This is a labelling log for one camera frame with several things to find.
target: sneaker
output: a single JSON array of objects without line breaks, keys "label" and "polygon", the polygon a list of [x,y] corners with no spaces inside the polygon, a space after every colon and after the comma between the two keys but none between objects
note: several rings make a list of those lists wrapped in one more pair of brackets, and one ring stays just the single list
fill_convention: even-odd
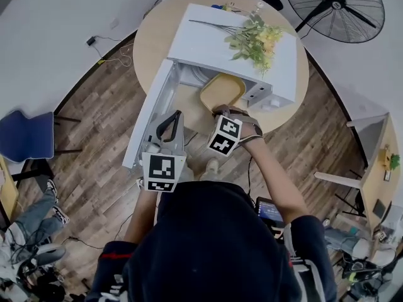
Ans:
[{"label": "sneaker", "polygon": [[50,190],[50,191],[53,192],[53,194],[55,195],[55,202],[58,204],[60,199],[59,199],[59,197],[58,197],[58,195],[57,195],[56,185],[55,185],[55,183],[53,182],[53,180],[48,179],[46,190]]},{"label": "sneaker", "polygon": [[206,172],[213,171],[215,174],[217,174],[219,171],[219,167],[220,167],[219,161],[216,158],[212,158],[207,162]]},{"label": "sneaker", "polygon": [[54,216],[60,219],[63,225],[66,225],[70,222],[70,218],[67,217],[67,215],[58,206],[53,206],[52,209],[53,212],[55,213]]},{"label": "sneaker", "polygon": [[322,221],[323,227],[328,227],[330,226],[330,219],[326,218],[324,221]]}]

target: small potted plant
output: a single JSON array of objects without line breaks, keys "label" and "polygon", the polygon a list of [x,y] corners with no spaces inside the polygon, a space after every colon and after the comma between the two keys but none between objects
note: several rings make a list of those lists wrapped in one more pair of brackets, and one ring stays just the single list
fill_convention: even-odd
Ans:
[{"label": "small potted plant", "polygon": [[390,170],[395,170],[398,166],[400,166],[400,155],[392,154],[390,157]]}]

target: white cabinet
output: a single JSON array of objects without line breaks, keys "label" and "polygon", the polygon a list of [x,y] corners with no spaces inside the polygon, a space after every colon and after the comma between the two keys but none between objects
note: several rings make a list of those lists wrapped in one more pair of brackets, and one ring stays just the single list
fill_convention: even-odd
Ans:
[{"label": "white cabinet", "polygon": [[232,60],[237,51],[229,49],[229,44],[224,42],[228,33],[189,20],[242,26],[247,18],[228,11],[189,4],[167,59],[162,62],[153,80],[135,124],[123,160],[125,167],[132,168],[139,163],[139,154],[145,151],[142,145],[147,126],[157,116],[172,109],[179,83],[203,87],[203,80],[209,81],[223,72],[238,76],[245,82],[246,93],[243,98],[248,100],[248,106],[255,111],[280,108],[295,101],[297,49],[294,36],[283,34],[276,44],[271,69],[262,75],[254,68],[252,60]]},{"label": "white cabinet", "polygon": [[237,50],[231,50],[229,44],[224,42],[230,34],[220,28],[190,20],[243,26],[247,17],[198,4],[189,4],[167,56],[177,61],[183,69],[181,73],[183,84],[203,87],[204,83],[195,79],[194,73],[199,76],[201,72],[211,79],[215,74],[223,72],[244,80],[246,93],[242,98],[248,100],[248,106],[252,106],[255,110],[261,108],[267,111],[270,110],[270,106],[280,108],[295,102],[297,43],[294,36],[283,33],[275,46],[271,69],[262,75],[254,68],[251,59],[232,60]]}]

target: yellow tray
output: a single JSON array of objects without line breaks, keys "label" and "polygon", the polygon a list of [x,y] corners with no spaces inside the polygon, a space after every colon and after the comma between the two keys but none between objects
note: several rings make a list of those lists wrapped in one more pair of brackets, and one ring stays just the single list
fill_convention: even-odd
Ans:
[{"label": "yellow tray", "polygon": [[234,105],[245,94],[245,83],[239,77],[218,74],[200,92],[200,101],[213,111],[219,105]]}]

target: standing fan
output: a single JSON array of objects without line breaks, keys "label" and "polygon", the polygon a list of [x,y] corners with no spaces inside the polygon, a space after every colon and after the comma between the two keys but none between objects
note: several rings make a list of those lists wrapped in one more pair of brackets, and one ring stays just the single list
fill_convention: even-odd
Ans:
[{"label": "standing fan", "polygon": [[308,24],[324,36],[346,43],[375,38],[385,22],[382,0],[289,0],[301,17],[299,31]]}]

